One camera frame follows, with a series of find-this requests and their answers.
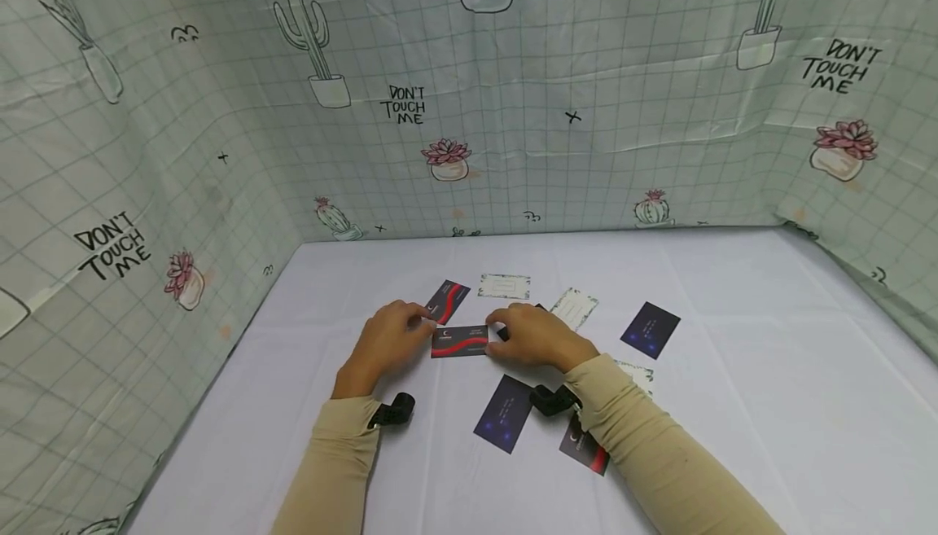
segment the tent wall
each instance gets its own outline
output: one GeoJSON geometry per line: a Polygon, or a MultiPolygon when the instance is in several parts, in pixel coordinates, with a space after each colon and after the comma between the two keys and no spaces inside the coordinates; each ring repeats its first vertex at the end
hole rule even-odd
{"type": "Polygon", "coordinates": [[[0,533],[117,530],[304,241],[794,226],[938,358],[938,0],[2,0],[0,29],[0,533]]]}

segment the card with red wave design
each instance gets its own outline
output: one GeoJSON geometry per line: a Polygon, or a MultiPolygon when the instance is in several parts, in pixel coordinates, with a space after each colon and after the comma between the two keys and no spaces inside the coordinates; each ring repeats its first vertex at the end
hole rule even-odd
{"type": "Polygon", "coordinates": [[[456,313],[459,303],[467,298],[469,290],[469,287],[465,287],[463,284],[444,281],[436,293],[433,294],[430,302],[427,302],[430,318],[436,320],[440,325],[445,325],[456,313]]]}
{"type": "Polygon", "coordinates": [[[489,328],[483,325],[439,327],[433,334],[430,357],[482,356],[489,342],[489,328]]]}
{"type": "Polygon", "coordinates": [[[593,436],[584,431],[580,425],[579,416],[574,415],[570,418],[567,432],[563,434],[563,441],[560,442],[560,450],[600,476],[606,474],[609,454],[606,454],[606,450],[596,442],[593,436]]]}

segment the left hand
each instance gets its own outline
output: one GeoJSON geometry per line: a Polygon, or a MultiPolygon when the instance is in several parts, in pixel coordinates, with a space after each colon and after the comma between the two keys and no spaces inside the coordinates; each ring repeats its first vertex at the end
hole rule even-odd
{"type": "Polygon", "coordinates": [[[375,391],[381,377],[399,370],[433,336],[436,321],[418,303],[396,300],[388,303],[365,323],[352,355],[335,376],[333,399],[366,397],[375,391]],[[409,321],[426,320],[408,331],[409,321]]]}

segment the beige sleeve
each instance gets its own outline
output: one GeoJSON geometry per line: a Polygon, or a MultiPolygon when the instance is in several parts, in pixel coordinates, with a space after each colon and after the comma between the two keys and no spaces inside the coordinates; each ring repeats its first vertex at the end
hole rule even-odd
{"type": "Polygon", "coordinates": [[[782,534],[765,509],[603,354],[566,376],[581,425],[609,451],[662,535],[782,534]]]}
{"type": "Polygon", "coordinates": [[[326,401],[271,535],[360,535],[365,490],[378,449],[371,397],[326,401]]]}

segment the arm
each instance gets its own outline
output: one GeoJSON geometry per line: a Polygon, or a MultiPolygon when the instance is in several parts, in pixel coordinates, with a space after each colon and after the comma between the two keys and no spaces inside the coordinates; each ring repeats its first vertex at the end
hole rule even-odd
{"type": "Polygon", "coordinates": [[[365,487],[378,449],[366,429],[380,405],[371,397],[326,401],[271,535],[362,533],[365,487]]]}
{"type": "Polygon", "coordinates": [[[332,399],[319,411],[306,454],[270,535],[359,535],[365,491],[378,449],[378,428],[368,428],[378,403],[378,380],[403,367],[436,329],[426,307],[397,300],[368,320],[362,337],[335,375],[332,399]]]}
{"type": "Polygon", "coordinates": [[[566,375],[582,428],[611,460],[661,533],[784,535],[759,502],[603,355],[566,375]]]}
{"type": "Polygon", "coordinates": [[[755,498],[612,358],[559,318],[512,303],[489,315],[511,331],[489,356],[554,366],[582,401],[581,425],[609,451],[642,509],[664,535],[782,534],[755,498]]]}

